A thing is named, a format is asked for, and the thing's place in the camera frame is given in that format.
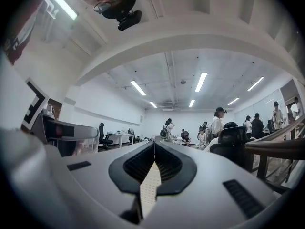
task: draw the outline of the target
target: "white arch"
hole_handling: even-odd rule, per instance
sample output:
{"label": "white arch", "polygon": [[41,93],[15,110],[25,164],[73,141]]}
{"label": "white arch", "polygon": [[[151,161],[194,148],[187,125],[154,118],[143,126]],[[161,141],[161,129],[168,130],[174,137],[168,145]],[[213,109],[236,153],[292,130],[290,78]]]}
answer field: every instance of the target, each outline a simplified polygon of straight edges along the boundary
{"label": "white arch", "polygon": [[160,52],[212,48],[242,52],[282,68],[305,84],[289,53],[268,34],[237,19],[193,13],[159,18],[126,30],[84,69],[76,85],[118,65]]}

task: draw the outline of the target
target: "fluorescent tube light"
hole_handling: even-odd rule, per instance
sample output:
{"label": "fluorescent tube light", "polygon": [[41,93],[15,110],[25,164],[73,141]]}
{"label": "fluorescent tube light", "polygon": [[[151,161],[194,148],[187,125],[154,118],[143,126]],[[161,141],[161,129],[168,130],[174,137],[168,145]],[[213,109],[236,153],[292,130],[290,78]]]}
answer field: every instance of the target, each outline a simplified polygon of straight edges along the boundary
{"label": "fluorescent tube light", "polygon": [[208,75],[208,73],[201,73],[201,76],[200,76],[200,79],[199,79],[199,82],[198,82],[198,85],[196,87],[195,92],[200,91],[200,89],[201,89],[201,87],[202,87],[202,85],[204,83],[204,80],[205,80],[207,75]]}
{"label": "fluorescent tube light", "polygon": [[194,104],[194,102],[195,102],[195,100],[193,99],[193,100],[191,100],[191,102],[190,102],[190,106],[189,107],[192,107],[193,106],[193,104]]}
{"label": "fluorescent tube light", "polygon": [[145,92],[143,92],[143,90],[138,86],[138,84],[135,81],[130,82],[132,85],[134,85],[134,87],[143,95],[145,96]]}
{"label": "fluorescent tube light", "polygon": [[157,108],[157,106],[153,102],[150,102],[150,103],[154,108]]}
{"label": "fluorescent tube light", "polygon": [[65,2],[65,0],[55,0],[59,6],[73,19],[77,18],[77,14],[73,11],[73,9]]}
{"label": "fluorescent tube light", "polygon": [[[270,101],[268,101],[267,103],[271,102],[272,100],[274,100],[274,99],[271,99],[271,100],[270,100]],[[267,104],[267,103],[266,103],[266,104]]]}
{"label": "fluorescent tube light", "polygon": [[247,91],[251,91],[257,84],[259,84],[262,81],[263,77],[261,77],[257,82],[254,83],[253,86],[251,86]]}
{"label": "fluorescent tube light", "polygon": [[231,105],[232,103],[235,103],[237,100],[239,99],[239,97],[235,98],[232,102],[230,102],[228,105]]}

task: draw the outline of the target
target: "black cap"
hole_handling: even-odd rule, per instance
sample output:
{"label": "black cap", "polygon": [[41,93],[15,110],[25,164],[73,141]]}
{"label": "black cap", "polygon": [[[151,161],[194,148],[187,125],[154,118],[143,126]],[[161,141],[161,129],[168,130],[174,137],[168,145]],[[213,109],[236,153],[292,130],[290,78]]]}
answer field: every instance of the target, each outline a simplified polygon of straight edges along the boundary
{"label": "black cap", "polygon": [[216,111],[224,111],[224,109],[222,107],[218,107]]}

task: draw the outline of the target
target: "person wearing black shirt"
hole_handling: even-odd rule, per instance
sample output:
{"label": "person wearing black shirt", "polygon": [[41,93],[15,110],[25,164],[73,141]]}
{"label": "person wearing black shirt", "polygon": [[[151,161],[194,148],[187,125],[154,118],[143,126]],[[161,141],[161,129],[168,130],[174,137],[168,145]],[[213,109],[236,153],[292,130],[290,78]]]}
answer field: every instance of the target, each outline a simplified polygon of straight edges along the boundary
{"label": "person wearing black shirt", "polygon": [[263,122],[259,119],[259,113],[255,114],[255,119],[252,121],[252,137],[258,139],[264,136],[263,134]]}
{"label": "person wearing black shirt", "polygon": [[185,145],[190,146],[190,138],[189,138],[189,133],[187,131],[185,131],[184,129],[182,129],[182,132],[180,134],[183,142],[185,143]]}

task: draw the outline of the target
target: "white desk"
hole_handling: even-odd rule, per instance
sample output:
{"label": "white desk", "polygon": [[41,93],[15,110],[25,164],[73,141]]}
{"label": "white desk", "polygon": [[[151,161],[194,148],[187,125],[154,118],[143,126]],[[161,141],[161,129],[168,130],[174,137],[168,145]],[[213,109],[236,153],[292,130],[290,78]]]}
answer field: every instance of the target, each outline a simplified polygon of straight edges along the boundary
{"label": "white desk", "polygon": [[160,134],[158,134],[158,135],[152,135],[152,138],[153,138],[153,140],[155,140],[155,141],[161,141],[161,140],[162,140]]}
{"label": "white desk", "polygon": [[117,135],[119,137],[119,148],[122,147],[122,137],[123,136],[132,136],[132,144],[133,144],[133,138],[134,138],[134,135],[133,134],[127,134],[127,133],[124,133],[124,134],[119,134],[117,132],[107,132],[107,134],[109,135]]}
{"label": "white desk", "polygon": [[182,138],[181,137],[173,138],[173,141],[180,141],[179,144],[182,145]]}

